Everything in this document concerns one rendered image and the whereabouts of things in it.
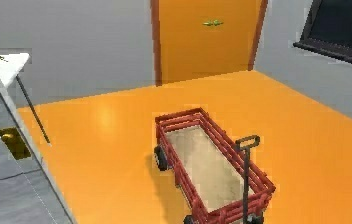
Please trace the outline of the red slatted wagon cart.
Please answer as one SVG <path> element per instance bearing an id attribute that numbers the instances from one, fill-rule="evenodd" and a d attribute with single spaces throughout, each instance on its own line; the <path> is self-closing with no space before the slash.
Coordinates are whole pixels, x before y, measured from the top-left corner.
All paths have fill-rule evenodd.
<path id="1" fill-rule="evenodd" d="M 157 167 L 174 173 L 191 210 L 183 224 L 264 224 L 275 186 L 250 160 L 259 136 L 232 140 L 201 108 L 158 116 L 155 124 Z"/>

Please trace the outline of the orange room door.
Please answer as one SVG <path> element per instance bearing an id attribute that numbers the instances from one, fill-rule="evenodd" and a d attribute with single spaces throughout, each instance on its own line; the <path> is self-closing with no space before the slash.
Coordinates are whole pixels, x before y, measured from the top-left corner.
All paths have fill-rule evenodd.
<path id="1" fill-rule="evenodd" d="M 268 0 L 150 0 L 155 84 L 251 71 Z M 220 26 L 203 26 L 220 20 Z"/>

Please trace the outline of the white table with black legs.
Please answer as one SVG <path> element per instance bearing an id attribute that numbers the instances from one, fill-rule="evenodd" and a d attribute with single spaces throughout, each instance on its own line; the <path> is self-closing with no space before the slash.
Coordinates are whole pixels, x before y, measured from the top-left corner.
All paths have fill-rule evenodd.
<path id="1" fill-rule="evenodd" d="M 51 140 L 48 137 L 48 134 L 39 118 L 37 111 L 30 99 L 30 96 L 19 76 L 19 73 L 24 69 L 25 64 L 30 59 L 29 53 L 15 53 L 15 54 L 6 54 L 0 55 L 3 56 L 6 61 L 0 60 L 0 80 L 2 84 L 8 88 L 13 81 L 16 81 L 26 99 L 28 106 L 44 136 L 45 141 L 49 146 L 51 146 Z"/>

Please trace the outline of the grey panelled room door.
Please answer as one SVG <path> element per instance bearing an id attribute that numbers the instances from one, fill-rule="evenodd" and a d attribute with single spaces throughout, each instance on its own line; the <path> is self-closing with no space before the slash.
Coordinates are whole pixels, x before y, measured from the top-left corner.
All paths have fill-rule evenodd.
<path id="1" fill-rule="evenodd" d="M 0 70 L 0 130 L 14 128 L 29 155 L 16 159 L 0 135 L 0 224 L 77 224 L 17 112 Z"/>

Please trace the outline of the black framed window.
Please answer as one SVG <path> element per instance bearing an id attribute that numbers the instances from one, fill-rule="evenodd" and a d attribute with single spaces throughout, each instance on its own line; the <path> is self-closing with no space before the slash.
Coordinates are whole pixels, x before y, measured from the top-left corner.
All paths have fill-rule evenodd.
<path id="1" fill-rule="evenodd" d="M 352 64 L 352 0 L 313 0 L 293 46 Z"/>

